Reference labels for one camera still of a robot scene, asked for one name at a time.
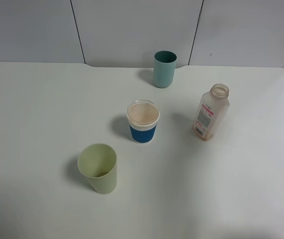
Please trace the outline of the clear plastic drink bottle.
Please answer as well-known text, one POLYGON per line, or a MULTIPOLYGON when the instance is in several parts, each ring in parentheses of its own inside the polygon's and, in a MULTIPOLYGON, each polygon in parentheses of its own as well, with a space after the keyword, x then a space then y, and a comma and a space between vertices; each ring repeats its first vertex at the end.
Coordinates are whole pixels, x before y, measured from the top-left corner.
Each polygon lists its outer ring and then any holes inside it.
POLYGON ((224 84, 215 84, 202 95, 192 126, 200 139, 207 141, 214 136, 230 106, 228 96, 229 88, 224 84))

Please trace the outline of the teal plastic cup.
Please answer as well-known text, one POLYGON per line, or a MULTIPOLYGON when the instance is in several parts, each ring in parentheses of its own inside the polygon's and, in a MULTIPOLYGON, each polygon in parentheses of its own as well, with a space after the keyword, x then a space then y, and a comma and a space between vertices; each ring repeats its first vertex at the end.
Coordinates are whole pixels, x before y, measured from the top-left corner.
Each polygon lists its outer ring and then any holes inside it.
POLYGON ((177 56, 170 51, 159 51, 154 55, 153 80, 159 88, 167 88, 173 82, 177 56))

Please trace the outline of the light green plastic cup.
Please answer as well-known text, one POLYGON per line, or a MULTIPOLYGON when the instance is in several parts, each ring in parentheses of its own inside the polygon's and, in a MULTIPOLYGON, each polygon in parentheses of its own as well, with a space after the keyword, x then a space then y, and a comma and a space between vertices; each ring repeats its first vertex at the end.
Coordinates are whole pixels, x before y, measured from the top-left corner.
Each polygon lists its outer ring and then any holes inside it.
POLYGON ((85 148, 77 160, 78 169, 99 194, 114 191, 117 185, 117 155, 112 147, 96 143, 85 148))

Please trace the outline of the glass cup blue sleeve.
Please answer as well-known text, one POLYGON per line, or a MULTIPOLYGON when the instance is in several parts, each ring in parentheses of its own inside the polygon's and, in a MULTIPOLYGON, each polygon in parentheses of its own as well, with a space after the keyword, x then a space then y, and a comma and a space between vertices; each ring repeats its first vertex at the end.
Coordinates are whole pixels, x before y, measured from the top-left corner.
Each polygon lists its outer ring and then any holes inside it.
POLYGON ((137 100, 127 108, 127 119, 131 135, 138 143, 147 143, 153 139, 160 111, 151 101, 137 100))

